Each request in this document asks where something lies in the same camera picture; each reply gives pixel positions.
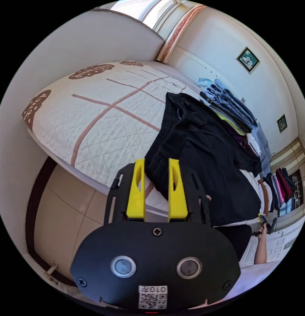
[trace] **pink shirt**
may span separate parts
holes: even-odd
[[[274,180],[276,182],[276,186],[277,186],[278,194],[279,194],[280,199],[281,199],[281,203],[283,204],[284,203],[284,197],[283,197],[282,188],[281,188],[280,184],[278,183],[278,180],[277,180],[276,176],[274,176]]]

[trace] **black clothing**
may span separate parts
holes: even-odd
[[[275,205],[276,203],[278,204],[278,199],[274,191],[273,184],[270,183],[269,179],[264,177],[263,181],[271,188],[271,191],[272,191],[272,204],[271,204],[271,209],[269,210],[269,212],[272,213],[273,210],[276,209]]]
[[[249,225],[215,227],[232,243],[238,261],[241,260],[251,238],[252,229]]]
[[[279,170],[280,174],[283,176],[283,178],[285,179],[288,187],[290,189],[292,189],[294,192],[295,191],[295,183],[293,181],[292,176],[288,175],[286,168],[279,168],[278,170]]]
[[[258,216],[260,198],[239,169],[256,177],[262,171],[260,158],[233,139],[210,107],[185,93],[166,94],[161,130],[145,157],[146,175],[166,199],[169,158],[197,172],[212,197],[213,226]]]
[[[208,99],[205,95],[205,93],[202,94],[202,92],[200,93],[201,97],[203,97],[213,108],[217,108],[220,112],[223,112],[224,114],[226,114],[226,116],[228,118],[231,118],[232,120],[234,120],[234,122],[238,125],[238,127],[240,129],[242,129],[245,133],[251,133],[252,129],[245,124],[244,122],[240,121],[236,116],[234,116],[233,114],[231,114],[230,112],[226,111],[224,108],[218,106],[214,101],[212,101],[211,99]]]
[[[269,186],[274,190],[275,209],[276,209],[277,211],[280,211],[279,201],[278,201],[278,198],[277,198],[277,195],[276,195],[276,192],[275,192],[276,188],[273,187],[272,173],[271,173],[271,172],[269,172],[269,173],[267,174],[267,179],[268,179],[268,181],[269,181],[269,183],[270,183]]]

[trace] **door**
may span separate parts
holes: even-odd
[[[304,221],[305,216],[295,224],[267,235],[267,262],[281,261],[286,256],[296,240]],[[240,260],[241,264],[253,264],[257,245],[258,238],[251,237],[247,249]]]

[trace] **person's arm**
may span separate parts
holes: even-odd
[[[267,262],[267,226],[263,225],[258,229],[258,246],[254,256],[254,264],[262,264]]]

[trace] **label sticker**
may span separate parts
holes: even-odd
[[[141,309],[166,309],[168,287],[162,286],[139,286],[139,304]]]

